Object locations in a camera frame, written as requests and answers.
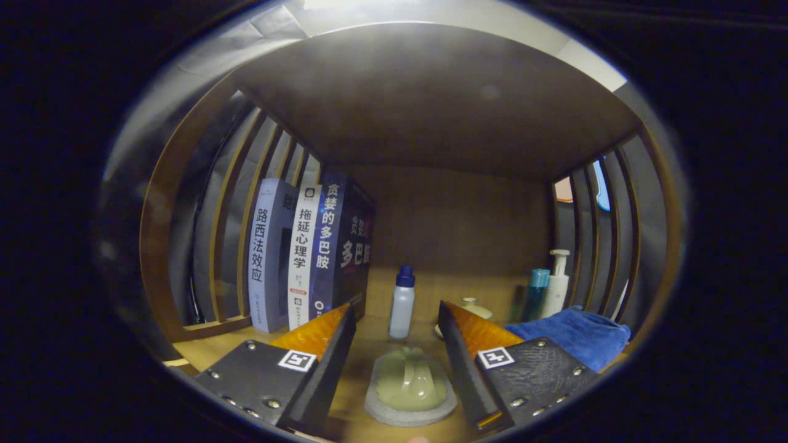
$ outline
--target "book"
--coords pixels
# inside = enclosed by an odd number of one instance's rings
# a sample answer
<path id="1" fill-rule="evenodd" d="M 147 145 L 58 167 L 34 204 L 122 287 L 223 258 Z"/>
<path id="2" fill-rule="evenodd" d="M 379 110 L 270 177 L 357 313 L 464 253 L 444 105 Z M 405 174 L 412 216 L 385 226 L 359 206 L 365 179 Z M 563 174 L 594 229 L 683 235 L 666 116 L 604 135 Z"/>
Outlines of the book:
<path id="1" fill-rule="evenodd" d="M 374 199 L 347 174 L 329 169 L 316 225 L 309 318 L 352 303 L 356 320 L 366 308 Z"/>
<path id="2" fill-rule="evenodd" d="M 309 322 L 312 244 L 320 195 L 321 185 L 304 184 L 298 192 L 298 203 L 295 205 L 290 258 L 288 259 L 288 324 L 290 330 Z"/>
<path id="3" fill-rule="evenodd" d="M 298 190 L 278 178 L 260 184 L 249 232 L 251 324 L 271 333 L 288 322 L 288 257 Z"/>

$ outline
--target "shelf top panel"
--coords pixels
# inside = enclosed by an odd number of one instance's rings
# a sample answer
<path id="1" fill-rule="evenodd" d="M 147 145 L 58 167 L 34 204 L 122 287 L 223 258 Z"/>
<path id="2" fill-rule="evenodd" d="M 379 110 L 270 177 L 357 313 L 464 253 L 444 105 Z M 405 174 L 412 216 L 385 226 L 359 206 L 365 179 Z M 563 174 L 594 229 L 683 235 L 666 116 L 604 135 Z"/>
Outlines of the shelf top panel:
<path id="1" fill-rule="evenodd" d="M 234 72 L 328 163 L 553 180 L 632 133 L 591 77 L 467 28 L 387 23 L 301 40 Z"/>

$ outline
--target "book spine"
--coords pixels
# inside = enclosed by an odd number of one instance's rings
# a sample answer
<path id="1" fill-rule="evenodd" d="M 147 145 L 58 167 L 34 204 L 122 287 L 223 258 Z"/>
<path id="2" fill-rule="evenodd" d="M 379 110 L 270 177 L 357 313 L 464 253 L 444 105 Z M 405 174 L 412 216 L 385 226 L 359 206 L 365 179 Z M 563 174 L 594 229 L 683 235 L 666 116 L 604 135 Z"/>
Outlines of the book spine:
<path id="1" fill-rule="evenodd" d="M 249 232 L 249 254 L 247 257 L 247 284 L 251 321 L 255 328 L 268 331 L 266 308 L 266 249 L 271 238 L 271 219 L 276 200 L 277 182 L 264 180 L 257 194 L 252 212 Z"/>
<path id="2" fill-rule="evenodd" d="M 309 321 L 310 268 L 321 185 L 305 184 L 295 205 L 288 267 L 288 323 L 293 330 Z"/>
<path id="3" fill-rule="evenodd" d="M 336 267 L 336 239 L 338 238 L 346 176 L 326 175 L 318 209 L 318 228 L 315 232 L 312 292 L 309 299 L 309 318 L 317 318 L 331 311 L 336 301 L 334 268 Z"/>

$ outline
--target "dark blue book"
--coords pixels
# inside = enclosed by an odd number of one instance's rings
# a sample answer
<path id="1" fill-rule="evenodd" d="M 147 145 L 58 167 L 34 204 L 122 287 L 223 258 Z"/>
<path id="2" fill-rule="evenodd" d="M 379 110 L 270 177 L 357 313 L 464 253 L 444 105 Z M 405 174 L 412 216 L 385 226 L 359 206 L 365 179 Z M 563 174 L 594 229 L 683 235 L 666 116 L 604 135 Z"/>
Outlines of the dark blue book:
<path id="1" fill-rule="evenodd" d="M 366 308 L 375 201 L 346 173 L 323 176 L 312 249 L 309 319 L 347 302 L 356 320 Z"/>

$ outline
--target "folded towel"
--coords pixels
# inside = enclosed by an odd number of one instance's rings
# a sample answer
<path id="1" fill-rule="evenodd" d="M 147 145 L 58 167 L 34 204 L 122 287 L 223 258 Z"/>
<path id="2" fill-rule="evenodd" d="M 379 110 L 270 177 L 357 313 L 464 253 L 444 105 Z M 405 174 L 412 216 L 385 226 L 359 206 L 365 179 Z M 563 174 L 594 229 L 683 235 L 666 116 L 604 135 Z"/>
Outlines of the folded towel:
<path id="1" fill-rule="evenodd" d="M 626 325 L 573 306 L 551 317 L 506 326 L 524 340 L 547 337 L 595 372 L 603 370 L 624 349 L 632 334 Z"/>

